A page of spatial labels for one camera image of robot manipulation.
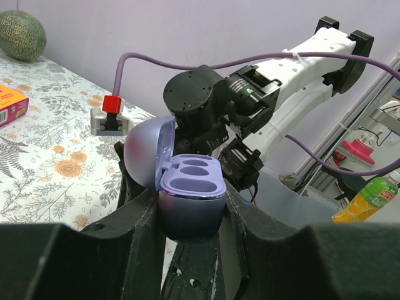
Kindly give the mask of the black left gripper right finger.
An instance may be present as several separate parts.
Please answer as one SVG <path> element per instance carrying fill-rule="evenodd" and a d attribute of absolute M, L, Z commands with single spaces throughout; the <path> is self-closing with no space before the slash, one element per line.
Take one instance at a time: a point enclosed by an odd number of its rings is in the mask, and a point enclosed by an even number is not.
<path fill-rule="evenodd" d="M 219 229 L 228 299 L 398 299 L 399 225 L 294 229 L 227 187 Z"/>

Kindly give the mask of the lavender earbud charging case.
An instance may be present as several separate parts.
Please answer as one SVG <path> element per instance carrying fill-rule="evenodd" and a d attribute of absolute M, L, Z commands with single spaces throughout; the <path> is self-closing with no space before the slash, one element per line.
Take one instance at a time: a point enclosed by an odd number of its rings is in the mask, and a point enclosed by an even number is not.
<path fill-rule="evenodd" d="M 158 193 L 165 235 L 179 242 L 211 239 L 221 225 L 226 183 L 220 162 L 200 154 L 175 154 L 175 118 L 154 117 L 126 136 L 124 164 L 138 184 Z"/>

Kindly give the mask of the green melon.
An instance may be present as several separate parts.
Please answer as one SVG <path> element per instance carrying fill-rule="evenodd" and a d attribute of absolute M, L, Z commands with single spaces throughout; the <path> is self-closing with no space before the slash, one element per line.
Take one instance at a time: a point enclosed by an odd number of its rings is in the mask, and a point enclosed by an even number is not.
<path fill-rule="evenodd" d="M 8 56 L 35 61 L 46 44 L 45 28 L 34 16 L 18 10 L 1 12 L 1 50 Z"/>

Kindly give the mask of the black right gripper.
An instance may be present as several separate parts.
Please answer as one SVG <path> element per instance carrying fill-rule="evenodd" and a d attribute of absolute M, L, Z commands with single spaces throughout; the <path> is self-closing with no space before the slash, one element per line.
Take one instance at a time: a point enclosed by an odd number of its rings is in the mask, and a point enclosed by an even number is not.
<path fill-rule="evenodd" d="M 218 121 L 210 130 L 190 135 L 189 128 L 180 124 L 175 129 L 173 154 L 202 154 L 210 156 L 228 140 L 228 130 Z M 263 166 L 258 150 L 250 150 L 235 137 L 222 151 L 217 152 L 222 174 L 237 191 L 254 188 L 258 192 L 259 171 Z"/>

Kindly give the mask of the green orange juice bottle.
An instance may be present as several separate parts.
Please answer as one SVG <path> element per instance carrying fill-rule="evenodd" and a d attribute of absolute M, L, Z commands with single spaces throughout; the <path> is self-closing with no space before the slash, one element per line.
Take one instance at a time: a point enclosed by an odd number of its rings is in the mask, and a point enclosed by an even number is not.
<path fill-rule="evenodd" d="M 390 176 L 377 177 L 362 188 L 349 205 L 332 216 L 334 223 L 360 223 L 393 200 L 398 182 Z"/>

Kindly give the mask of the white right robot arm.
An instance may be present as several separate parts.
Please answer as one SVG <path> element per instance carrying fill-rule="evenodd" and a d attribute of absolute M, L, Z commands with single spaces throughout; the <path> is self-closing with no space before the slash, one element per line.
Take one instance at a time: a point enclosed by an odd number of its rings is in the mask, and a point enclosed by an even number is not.
<path fill-rule="evenodd" d="M 321 18 L 289 52 L 254 58 L 226 77 L 184 67 L 164 88 L 177 119 L 175 152 L 219 157 L 228 180 L 220 231 L 179 243 L 163 299 L 398 299 L 399 226 L 330 223 L 326 202 L 267 172 L 272 152 L 305 116 L 361 77 L 374 39 Z"/>

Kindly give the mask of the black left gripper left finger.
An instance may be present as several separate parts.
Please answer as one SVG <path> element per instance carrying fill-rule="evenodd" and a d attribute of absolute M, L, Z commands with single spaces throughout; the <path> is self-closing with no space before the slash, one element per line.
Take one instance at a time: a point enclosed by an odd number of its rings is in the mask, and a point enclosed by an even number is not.
<path fill-rule="evenodd" d="M 1 298 L 158 299 L 165 237 L 157 200 L 146 190 L 82 231 L 1 226 Z"/>

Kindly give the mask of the orange snack box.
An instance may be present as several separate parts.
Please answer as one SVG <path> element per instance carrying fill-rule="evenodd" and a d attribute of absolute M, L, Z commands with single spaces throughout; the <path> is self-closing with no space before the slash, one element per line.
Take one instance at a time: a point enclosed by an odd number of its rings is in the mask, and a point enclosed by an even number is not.
<path fill-rule="evenodd" d="M 1 127 L 23 117 L 28 111 L 29 98 L 25 94 L 5 85 L 1 85 L 0 101 Z"/>

